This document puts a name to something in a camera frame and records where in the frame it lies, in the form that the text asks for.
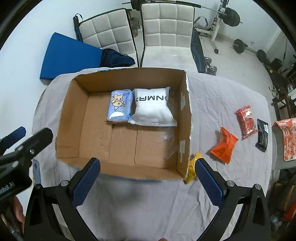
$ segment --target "tape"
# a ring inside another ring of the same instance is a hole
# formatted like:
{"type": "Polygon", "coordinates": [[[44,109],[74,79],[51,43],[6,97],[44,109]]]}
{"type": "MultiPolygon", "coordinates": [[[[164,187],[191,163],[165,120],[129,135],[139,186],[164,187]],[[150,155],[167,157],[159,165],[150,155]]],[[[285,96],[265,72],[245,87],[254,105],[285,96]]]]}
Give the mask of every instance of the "tape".
{"type": "Polygon", "coordinates": [[[185,153],[185,140],[180,141],[180,162],[182,163],[183,154],[185,153]]]}

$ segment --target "barbell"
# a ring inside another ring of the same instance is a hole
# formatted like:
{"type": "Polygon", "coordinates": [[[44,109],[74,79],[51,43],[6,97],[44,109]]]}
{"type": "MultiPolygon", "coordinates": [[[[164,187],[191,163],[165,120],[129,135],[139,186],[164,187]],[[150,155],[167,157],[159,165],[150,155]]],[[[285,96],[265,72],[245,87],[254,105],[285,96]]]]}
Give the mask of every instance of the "barbell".
{"type": "MultiPolygon", "coordinates": [[[[122,5],[124,4],[131,4],[131,7],[137,11],[140,11],[140,5],[142,3],[145,3],[145,2],[166,2],[166,1],[161,1],[161,0],[156,0],[156,1],[148,1],[148,0],[131,0],[130,2],[124,2],[122,3],[122,5]]],[[[229,25],[231,27],[236,27],[238,26],[240,23],[242,23],[240,21],[240,17],[238,15],[238,13],[227,7],[225,8],[225,11],[222,12],[222,11],[217,11],[217,10],[214,10],[214,9],[211,9],[211,8],[208,8],[208,7],[204,7],[200,4],[195,4],[195,3],[189,3],[189,2],[184,2],[184,1],[173,1],[175,3],[180,3],[180,4],[185,4],[185,5],[190,5],[190,6],[193,6],[193,7],[197,7],[197,8],[205,8],[205,9],[208,9],[208,10],[211,10],[211,11],[214,11],[214,12],[217,12],[217,13],[220,13],[221,15],[223,15],[221,18],[223,20],[223,22],[226,24],[226,25],[229,25]]]]}

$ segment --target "black strap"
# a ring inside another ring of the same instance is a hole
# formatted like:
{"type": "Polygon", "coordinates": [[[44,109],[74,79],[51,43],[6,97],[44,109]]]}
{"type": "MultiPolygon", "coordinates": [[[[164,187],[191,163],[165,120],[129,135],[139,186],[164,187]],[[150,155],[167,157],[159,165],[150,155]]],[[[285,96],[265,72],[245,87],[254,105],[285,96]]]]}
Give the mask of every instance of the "black strap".
{"type": "Polygon", "coordinates": [[[75,14],[75,17],[77,16],[77,14],[81,17],[81,19],[82,19],[82,21],[83,21],[83,18],[82,18],[82,16],[81,16],[80,13],[76,13],[76,14],[75,14]]]}

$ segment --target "red snack bag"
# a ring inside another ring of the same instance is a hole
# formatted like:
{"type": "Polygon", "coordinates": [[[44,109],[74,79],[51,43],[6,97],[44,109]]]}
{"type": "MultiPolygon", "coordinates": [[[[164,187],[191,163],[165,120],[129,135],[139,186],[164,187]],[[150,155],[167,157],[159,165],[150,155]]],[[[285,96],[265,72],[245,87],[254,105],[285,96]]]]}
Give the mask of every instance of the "red snack bag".
{"type": "Polygon", "coordinates": [[[242,129],[243,138],[247,138],[257,132],[250,105],[239,109],[236,114],[242,129]]]}

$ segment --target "orange patterned cloth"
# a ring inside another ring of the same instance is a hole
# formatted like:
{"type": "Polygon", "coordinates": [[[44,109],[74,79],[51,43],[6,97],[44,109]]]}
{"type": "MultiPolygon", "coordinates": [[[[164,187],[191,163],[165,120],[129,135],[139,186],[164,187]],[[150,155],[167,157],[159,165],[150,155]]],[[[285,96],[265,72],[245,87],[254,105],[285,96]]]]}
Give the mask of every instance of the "orange patterned cloth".
{"type": "Polygon", "coordinates": [[[284,136],[284,160],[296,159],[296,118],[279,120],[273,124],[278,125],[284,136]]]}

